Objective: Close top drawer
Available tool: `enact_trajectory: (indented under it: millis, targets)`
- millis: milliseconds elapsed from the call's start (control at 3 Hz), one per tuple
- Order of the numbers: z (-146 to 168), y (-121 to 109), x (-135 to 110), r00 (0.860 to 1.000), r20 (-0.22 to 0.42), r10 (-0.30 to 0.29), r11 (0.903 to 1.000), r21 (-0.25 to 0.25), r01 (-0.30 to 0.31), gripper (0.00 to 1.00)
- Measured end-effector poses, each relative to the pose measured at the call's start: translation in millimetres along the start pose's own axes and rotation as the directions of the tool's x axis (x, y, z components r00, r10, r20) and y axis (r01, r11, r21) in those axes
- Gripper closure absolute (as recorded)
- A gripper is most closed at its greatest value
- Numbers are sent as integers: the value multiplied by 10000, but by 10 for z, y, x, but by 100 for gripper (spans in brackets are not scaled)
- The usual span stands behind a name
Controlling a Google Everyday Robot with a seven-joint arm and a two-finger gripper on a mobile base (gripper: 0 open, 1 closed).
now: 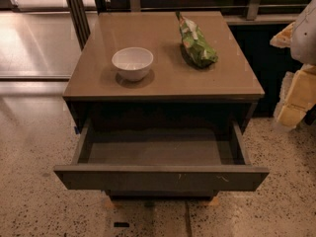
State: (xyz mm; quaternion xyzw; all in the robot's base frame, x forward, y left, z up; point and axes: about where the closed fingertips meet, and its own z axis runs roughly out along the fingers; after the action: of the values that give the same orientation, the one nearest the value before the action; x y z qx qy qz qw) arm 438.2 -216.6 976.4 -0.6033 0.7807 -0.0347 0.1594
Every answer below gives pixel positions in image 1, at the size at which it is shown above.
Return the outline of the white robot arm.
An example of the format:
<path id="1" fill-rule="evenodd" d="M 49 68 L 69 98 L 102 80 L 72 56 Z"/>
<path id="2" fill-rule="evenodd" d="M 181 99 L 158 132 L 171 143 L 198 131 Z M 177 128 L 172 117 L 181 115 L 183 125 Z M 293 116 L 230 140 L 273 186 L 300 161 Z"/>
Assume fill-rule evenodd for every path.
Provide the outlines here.
<path id="1" fill-rule="evenodd" d="M 295 22 L 273 36 L 270 45 L 288 47 L 291 57 L 302 63 L 295 73 L 285 73 L 274 112 L 276 124 L 292 130 L 316 105 L 316 0 L 311 0 Z"/>

